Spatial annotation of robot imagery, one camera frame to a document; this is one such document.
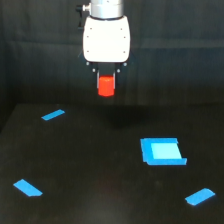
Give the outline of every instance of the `blue square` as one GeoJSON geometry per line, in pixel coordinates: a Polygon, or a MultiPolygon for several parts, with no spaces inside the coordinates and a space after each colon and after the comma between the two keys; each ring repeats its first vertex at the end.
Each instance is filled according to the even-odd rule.
{"type": "Polygon", "coordinates": [[[187,159],[182,158],[176,138],[145,138],[141,139],[143,161],[148,165],[186,165],[187,159]]]}
{"type": "Polygon", "coordinates": [[[152,143],[154,159],[181,159],[180,150],[175,143],[152,143]]]}

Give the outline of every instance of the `blue paper strip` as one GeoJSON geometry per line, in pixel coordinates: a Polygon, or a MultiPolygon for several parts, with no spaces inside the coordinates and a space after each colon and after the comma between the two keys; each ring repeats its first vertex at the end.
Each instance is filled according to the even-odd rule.
{"type": "Polygon", "coordinates": [[[184,166],[187,164],[187,159],[153,159],[149,160],[150,166],[184,166]]]}
{"type": "Polygon", "coordinates": [[[13,185],[29,197],[42,195],[41,191],[37,190],[23,179],[13,185]]]}
{"type": "Polygon", "coordinates": [[[55,112],[53,112],[53,113],[50,113],[50,114],[47,114],[47,115],[45,115],[45,116],[43,116],[42,118],[45,120],[45,121],[48,121],[48,120],[50,120],[50,119],[52,119],[52,118],[55,118],[55,117],[57,117],[57,116],[59,116],[59,115],[61,115],[61,114],[64,114],[65,112],[63,111],[63,110],[57,110],[57,111],[55,111],[55,112]]]}
{"type": "Polygon", "coordinates": [[[195,194],[185,198],[185,200],[188,202],[188,204],[191,205],[197,205],[205,200],[207,200],[208,198],[214,196],[215,193],[212,192],[211,190],[204,188],[201,191],[196,192],[195,194]]]}
{"type": "Polygon", "coordinates": [[[178,144],[177,138],[144,138],[149,143],[176,143],[178,144]]]}
{"type": "Polygon", "coordinates": [[[145,138],[141,139],[141,148],[142,148],[142,156],[143,162],[146,162],[150,166],[165,166],[165,165],[186,165],[187,159],[154,159],[152,143],[178,143],[176,138],[145,138]]]}

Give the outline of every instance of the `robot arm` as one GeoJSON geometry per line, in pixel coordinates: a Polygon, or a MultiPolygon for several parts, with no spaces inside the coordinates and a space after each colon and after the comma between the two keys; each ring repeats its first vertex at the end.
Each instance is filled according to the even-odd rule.
{"type": "Polygon", "coordinates": [[[92,71],[97,74],[97,87],[100,89],[99,83],[103,83],[100,81],[104,79],[99,75],[98,63],[114,63],[111,83],[114,83],[115,89],[121,65],[127,66],[130,55],[130,29],[124,16],[123,0],[91,0],[89,5],[79,5],[76,10],[80,13],[78,29],[84,30],[83,56],[86,65],[96,65],[92,71]],[[81,26],[82,11],[89,12],[85,27],[81,26]]]}

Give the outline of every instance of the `black wall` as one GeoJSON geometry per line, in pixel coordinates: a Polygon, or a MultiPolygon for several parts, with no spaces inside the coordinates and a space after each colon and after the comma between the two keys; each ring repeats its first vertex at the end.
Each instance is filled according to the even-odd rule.
{"type": "Polygon", "coordinates": [[[125,0],[136,60],[111,99],[97,96],[93,75],[78,59],[82,32],[75,7],[88,3],[3,1],[5,66],[15,102],[224,102],[222,0],[125,0]]]}
{"type": "Polygon", "coordinates": [[[14,107],[14,103],[10,98],[10,88],[6,79],[2,12],[2,0],[0,0],[0,131],[14,107]]]}

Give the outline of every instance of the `paper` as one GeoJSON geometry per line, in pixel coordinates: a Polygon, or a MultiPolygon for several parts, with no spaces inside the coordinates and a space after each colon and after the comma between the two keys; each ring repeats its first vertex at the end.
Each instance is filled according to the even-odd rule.
{"type": "Polygon", "coordinates": [[[192,194],[191,196],[185,198],[185,200],[187,201],[188,204],[195,206],[214,195],[215,195],[214,192],[212,192],[207,188],[204,188],[203,190],[198,191],[195,194],[192,194]]]}
{"type": "Polygon", "coordinates": [[[176,138],[141,139],[143,161],[148,165],[186,165],[182,158],[176,138]]]}
{"type": "Polygon", "coordinates": [[[65,112],[63,110],[57,110],[57,111],[55,111],[53,113],[50,113],[50,114],[47,114],[47,115],[43,116],[42,119],[44,119],[45,121],[48,121],[48,120],[50,120],[52,118],[55,118],[55,117],[57,117],[57,116],[59,116],[61,114],[64,114],[64,113],[65,112]]]}
{"type": "Polygon", "coordinates": [[[27,183],[25,180],[20,180],[17,183],[14,184],[16,188],[18,188],[20,191],[22,191],[27,196],[40,196],[42,195],[42,192],[37,190],[35,187],[27,183]]]}

